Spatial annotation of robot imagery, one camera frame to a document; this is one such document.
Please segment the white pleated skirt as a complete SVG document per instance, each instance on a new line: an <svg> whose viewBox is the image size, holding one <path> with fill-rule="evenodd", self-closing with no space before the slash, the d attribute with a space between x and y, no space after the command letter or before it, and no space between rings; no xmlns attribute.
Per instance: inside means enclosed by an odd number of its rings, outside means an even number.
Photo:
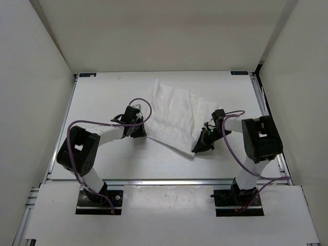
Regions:
<svg viewBox="0 0 328 246"><path fill-rule="evenodd" d="M152 107L145 123L147 137L173 147L193 158L192 152L200 137L203 124L212 113L222 107L190 93L188 89L176 89L161 85L156 80L149 98Z"/></svg>

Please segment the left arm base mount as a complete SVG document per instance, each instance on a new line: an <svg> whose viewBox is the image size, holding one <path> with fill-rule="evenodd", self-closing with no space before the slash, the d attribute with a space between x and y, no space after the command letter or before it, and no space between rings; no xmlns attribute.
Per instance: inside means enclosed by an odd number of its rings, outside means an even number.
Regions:
<svg viewBox="0 0 328 246"><path fill-rule="evenodd" d="M76 203L76 215L121 215L122 202L124 197L123 190L106 190L104 195L111 201L90 193L84 188L79 189Z"/></svg>

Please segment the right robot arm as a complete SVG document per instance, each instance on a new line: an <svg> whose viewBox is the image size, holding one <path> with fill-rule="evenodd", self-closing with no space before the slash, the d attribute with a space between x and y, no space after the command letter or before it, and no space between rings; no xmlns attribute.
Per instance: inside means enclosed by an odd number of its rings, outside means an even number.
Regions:
<svg viewBox="0 0 328 246"><path fill-rule="evenodd" d="M271 116L242 119L242 111L231 114L212 114L211 125L204 123L200 137L193 148L193 153L205 152L214 149L214 142L223 139L230 153L241 166L241 171L234 178L229 190L219 193L223 203L232 202L232 205L250 204L258 192L256 185L259 179L276 181L277 178L263 177L264 168L282 153L283 144L274 120ZM228 143L227 136L233 132L243 137L245 160L240 161Z"/></svg>

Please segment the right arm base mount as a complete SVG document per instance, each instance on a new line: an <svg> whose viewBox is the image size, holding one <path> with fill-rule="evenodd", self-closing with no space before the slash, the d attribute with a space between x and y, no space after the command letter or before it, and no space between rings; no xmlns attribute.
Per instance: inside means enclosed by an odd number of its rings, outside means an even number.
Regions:
<svg viewBox="0 0 328 246"><path fill-rule="evenodd" d="M236 183L229 190L214 190L216 217L259 217L264 216L261 198L256 187L241 190Z"/></svg>

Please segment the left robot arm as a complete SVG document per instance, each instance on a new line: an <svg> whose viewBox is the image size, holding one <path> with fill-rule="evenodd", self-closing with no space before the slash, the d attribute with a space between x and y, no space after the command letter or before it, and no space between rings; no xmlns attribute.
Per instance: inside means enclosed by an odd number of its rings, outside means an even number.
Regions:
<svg viewBox="0 0 328 246"><path fill-rule="evenodd" d="M67 128L67 137L57 154L56 161L74 174L93 203L112 205L107 195L106 182L93 168L98 148L126 137L145 137L146 121L140 115L130 119L128 123L118 120L111 123L76 120Z"/></svg>

